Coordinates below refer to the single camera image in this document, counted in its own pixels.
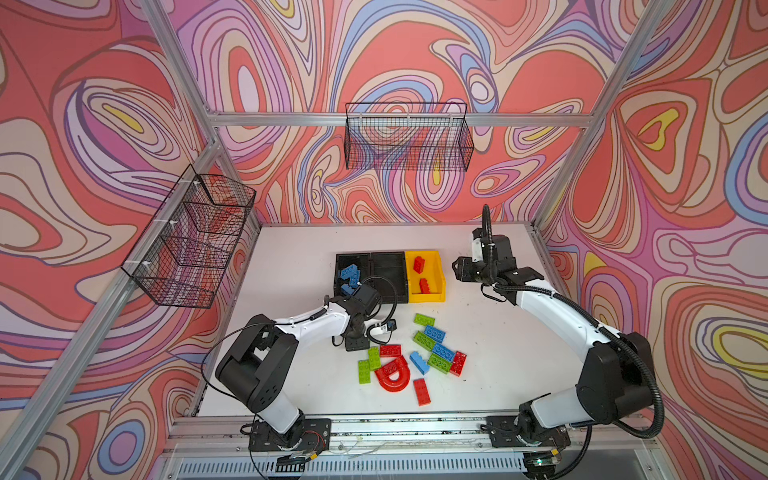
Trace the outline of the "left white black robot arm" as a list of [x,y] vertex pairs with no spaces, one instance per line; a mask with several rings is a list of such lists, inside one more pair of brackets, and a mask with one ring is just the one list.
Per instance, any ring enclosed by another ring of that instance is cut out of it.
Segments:
[[299,428],[303,412],[283,393],[297,352],[314,343],[363,337],[365,323],[383,304],[369,283],[350,294],[327,297],[321,307],[285,319],[252,317],[218,361],[214,376],[225,392],[241,402],[271,430],[286,437]]

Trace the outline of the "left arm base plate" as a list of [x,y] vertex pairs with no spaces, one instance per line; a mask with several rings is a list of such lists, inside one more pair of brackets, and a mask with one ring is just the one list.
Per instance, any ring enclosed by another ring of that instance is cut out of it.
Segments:
[[299,417],[286,433],[278,433],[264,421],[250,425],[248,450],[250,452],[298,451],[321,453],[328,449],[332,420],[330,418]]

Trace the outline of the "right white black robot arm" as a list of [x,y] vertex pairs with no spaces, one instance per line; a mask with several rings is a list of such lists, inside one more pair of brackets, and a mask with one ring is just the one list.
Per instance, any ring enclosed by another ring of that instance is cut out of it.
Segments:
[[562,427],[613,425],[657,437],[665,405],[649,341],[597,320],[487,225],[461,233],[451,260],[460,306],[458,337],[471,369],[489,368],[482,392],[518,400],[506,432],[527,445]]

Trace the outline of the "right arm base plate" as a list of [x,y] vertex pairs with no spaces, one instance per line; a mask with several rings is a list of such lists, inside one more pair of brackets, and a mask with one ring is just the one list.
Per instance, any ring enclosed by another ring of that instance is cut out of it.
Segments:
[[565,448],[571,445],[564,426],[542,427],[528,414],[487,416],[479,430],[488,435],[494,448]]

